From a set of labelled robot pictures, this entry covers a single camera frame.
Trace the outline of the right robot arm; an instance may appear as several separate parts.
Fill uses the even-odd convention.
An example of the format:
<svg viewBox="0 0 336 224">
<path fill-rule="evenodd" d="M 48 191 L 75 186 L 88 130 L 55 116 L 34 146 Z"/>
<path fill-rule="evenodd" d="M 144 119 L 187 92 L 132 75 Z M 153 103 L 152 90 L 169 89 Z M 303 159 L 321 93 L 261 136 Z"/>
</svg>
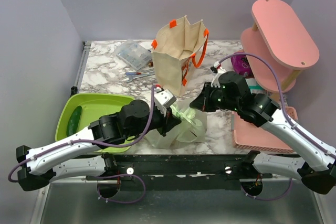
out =
<svg viewBox="0 0 336 224">
<path fill-rule="evenodd" d="M 322 195 L 335 186 L 335 148 L 295 123 L 267 95 L 251 93 L 245 78 L 235 72 L 219 75 L 217 85 L 205 82 L 190 107 L 203 112 L 234 111 L 244 121 L 282 140 L 299 155 L 289 158 L 250 152 L 251 158 L 241 165 L 246 177 L 269 173 L 294 178 Z"/>
</svg>

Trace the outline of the green avocado print plastic bag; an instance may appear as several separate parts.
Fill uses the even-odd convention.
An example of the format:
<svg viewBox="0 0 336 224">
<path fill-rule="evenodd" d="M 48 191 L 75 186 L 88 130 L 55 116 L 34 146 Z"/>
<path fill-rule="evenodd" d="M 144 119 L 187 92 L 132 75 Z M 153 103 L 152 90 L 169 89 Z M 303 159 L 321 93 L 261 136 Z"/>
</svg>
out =
<svg viewBox="0 0 336 224">
<path fill-rule="evenodd" d="M 192 143 L 204 143 L 207 131 L 207 113 L 192 109 L 192 98 L 175 102 L 172 106 L 173 115 L 181 123 L 161 136 L 157 130 L 146 134 L 145 139 L 155 148 L 177 149 Z"/>
</svg>

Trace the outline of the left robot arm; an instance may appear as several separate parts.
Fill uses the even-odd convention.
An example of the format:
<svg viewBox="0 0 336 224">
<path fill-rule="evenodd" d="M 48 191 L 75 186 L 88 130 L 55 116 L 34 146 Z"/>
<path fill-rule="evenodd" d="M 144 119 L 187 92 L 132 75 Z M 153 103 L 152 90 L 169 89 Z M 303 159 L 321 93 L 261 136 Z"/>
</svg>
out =
<svg viewBox="0 0 336 224">
<path fill-rule="evenodd" d="M 16 157 L 21 167 L 17 172 L 18 183 L 24 191 L 33 191 L 67 177 L 102 176 L 112 179 L 117 168 L 108 157 L 82 159 L 81 155 L 106 147 L 120 147 L 129 137 L 140 139 L 151 130 L 165 135 L 180 123 L 171 109 L 162 113 L 155 105 L 133 100 L 120 112 L 104 115 L 61 141 L 40 148 L 18 147 Z"/>
</svg>

